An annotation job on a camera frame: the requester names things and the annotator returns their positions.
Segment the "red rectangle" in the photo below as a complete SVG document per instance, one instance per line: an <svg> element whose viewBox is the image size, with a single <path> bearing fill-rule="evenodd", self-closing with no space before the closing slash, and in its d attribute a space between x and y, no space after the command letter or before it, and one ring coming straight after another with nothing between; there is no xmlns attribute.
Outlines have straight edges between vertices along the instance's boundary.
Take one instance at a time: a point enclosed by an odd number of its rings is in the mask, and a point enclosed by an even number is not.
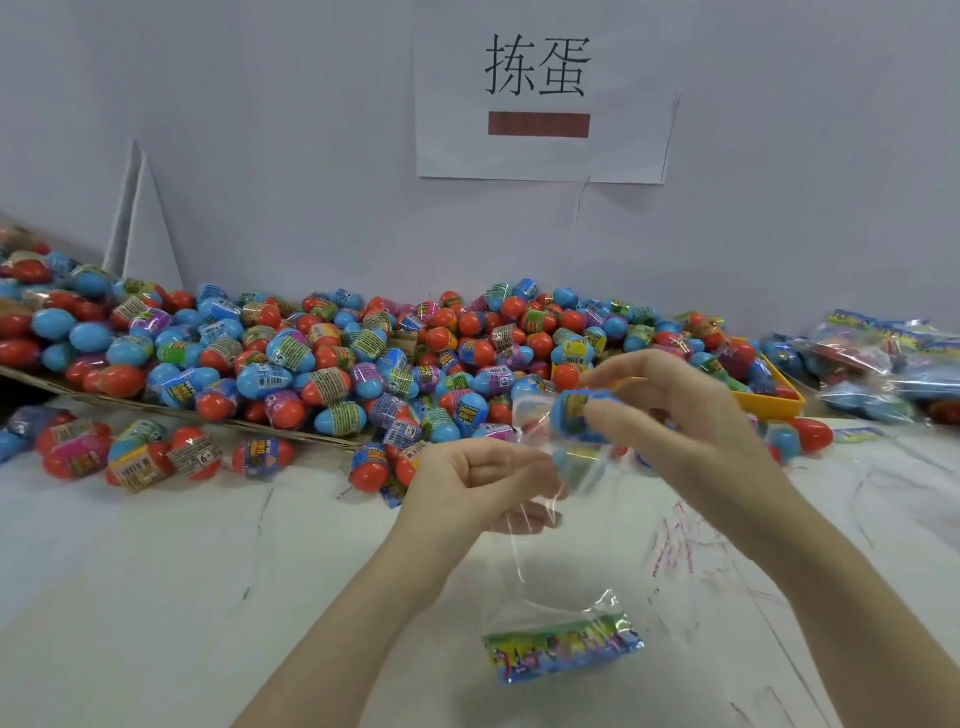
<svg viewBox="0 0 960 728"><path fill-rule="evenodd" d="M590 136L590 115L588 113L491 111L487 135L586 139Z"/></svg>

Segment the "white wall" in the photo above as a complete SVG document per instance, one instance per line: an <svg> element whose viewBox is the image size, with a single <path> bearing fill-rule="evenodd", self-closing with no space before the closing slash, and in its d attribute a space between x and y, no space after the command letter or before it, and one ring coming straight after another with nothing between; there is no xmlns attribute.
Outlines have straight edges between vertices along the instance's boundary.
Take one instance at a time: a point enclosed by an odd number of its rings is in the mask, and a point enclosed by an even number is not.
<svg viewBox="0 0 960 728"><path fill-rule="evenodd" d="M666 187L586 190L416 178L412 2L60 0L50 23L86 54L84 114L152 157L190 285L419 300L533 276L748 333L835 306L960 326L955 0L703 3ZM92 229L60 192L42 211Z"/></svg>

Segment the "white table surface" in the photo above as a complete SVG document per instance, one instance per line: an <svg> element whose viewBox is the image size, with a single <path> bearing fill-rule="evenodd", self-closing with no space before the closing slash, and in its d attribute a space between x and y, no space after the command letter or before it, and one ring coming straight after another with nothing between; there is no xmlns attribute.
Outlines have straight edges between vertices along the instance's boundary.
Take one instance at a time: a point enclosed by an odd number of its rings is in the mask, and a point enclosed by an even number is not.
<svg viewBox="0 0 960 728"><path fill-rule="evenodd" d="M836 446L790 472L958 658L955 443ZM137 496L100 477L53 481L34 454L4 466L0 723L229 726L396 516L345 493L346 466L314 449L273 483L225 474ZM595 671L497 684L480 636L513 552L485 536L401 638L364 726L839 726L765 574L657 478L611 468L593 493L522 545L530 589L577 608L612 588L647 647Z"/></svg>

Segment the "paper sign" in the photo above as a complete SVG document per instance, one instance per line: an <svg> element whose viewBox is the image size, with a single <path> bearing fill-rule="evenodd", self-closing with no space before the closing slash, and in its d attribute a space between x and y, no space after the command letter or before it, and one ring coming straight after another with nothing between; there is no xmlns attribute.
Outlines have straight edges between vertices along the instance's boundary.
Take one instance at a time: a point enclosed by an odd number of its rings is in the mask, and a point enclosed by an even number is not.
<svg viewBox="0 0 960 728"><path fill-rule="evenodd" d="M418 174L665 183L695 9L418 0Z"/></svg>

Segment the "finger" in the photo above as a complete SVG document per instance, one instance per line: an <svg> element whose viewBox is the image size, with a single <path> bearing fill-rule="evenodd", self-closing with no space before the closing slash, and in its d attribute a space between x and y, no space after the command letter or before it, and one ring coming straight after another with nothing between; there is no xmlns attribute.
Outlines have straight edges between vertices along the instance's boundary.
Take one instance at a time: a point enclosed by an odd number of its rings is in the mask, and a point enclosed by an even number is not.
<svg viewBox="0 0 960 728"><path fill-rule="evenodd" d="M641 376L664 392L690 386L703 386L710 381L678 356L647 349L643 352L625 353L607 359L596 369L584 373L580 383L594 389L609 387L620 379Z"/></svg>
<svg viewBox="0 0 960 728"><path fill-rule="evenodd" d="M621 447L634 448L667 478L671 471L675 472L692 457L698 447L694 441L661 425L646 412L614 400L590 401L584 415L591 429Z"/></svg>
<svg viewBox="0 0 960 728"><path fill-rule="evenodd" d="M552 460L539 461L502 480L474 488L469 492L474 498L477 517L482 523L492 523L511 508L527 500L533 500L543 490L559 492L560 473Z"/></svg>
<svg viewBox="0 0 960 728"><path fill-rule="evenodd" d="M631 378L622 381L613 387L613 396L644 412L666 409L666 392L648 379Z"/></svg>

